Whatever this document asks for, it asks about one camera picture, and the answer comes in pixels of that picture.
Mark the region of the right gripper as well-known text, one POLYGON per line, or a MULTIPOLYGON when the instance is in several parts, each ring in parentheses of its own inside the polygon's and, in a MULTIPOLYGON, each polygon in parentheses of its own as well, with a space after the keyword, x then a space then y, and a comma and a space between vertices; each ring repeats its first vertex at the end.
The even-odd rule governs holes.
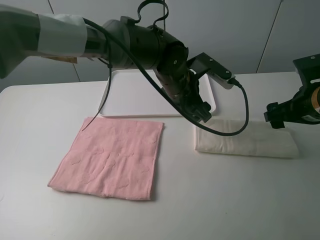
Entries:
POLYGON ((320 84, 303 85, 294 97, 286 102, 267 105, 266 122, 274 129, 282 129, 285 123, 318 125, 320 123, 320 84))

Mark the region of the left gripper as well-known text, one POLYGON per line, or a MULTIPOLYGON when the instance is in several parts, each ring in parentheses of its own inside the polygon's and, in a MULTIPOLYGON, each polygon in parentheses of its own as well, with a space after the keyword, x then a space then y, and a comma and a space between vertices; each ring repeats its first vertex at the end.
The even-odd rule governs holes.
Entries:
POLYGON ((196 122, 207 122, 211 106, 200 96, 199 79, 192 72, 178 77, 160 74, 159 81, 165 93, 187 116, 196 122))

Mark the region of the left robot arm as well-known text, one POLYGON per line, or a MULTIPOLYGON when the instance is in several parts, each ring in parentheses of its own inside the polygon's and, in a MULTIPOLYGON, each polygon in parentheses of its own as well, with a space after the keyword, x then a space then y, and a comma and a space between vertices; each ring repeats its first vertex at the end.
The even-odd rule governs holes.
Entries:
POLYGON ((6 78, 28 57, 104 59, 111 68, 153 70, 157 90, 184 117, 211 118, 211 106, 199 93, 189 50, 159 28, 139 26, 122 16, 98 25, 78 15, 44 15, 16 7, 0 7, 0 76, 6 78))

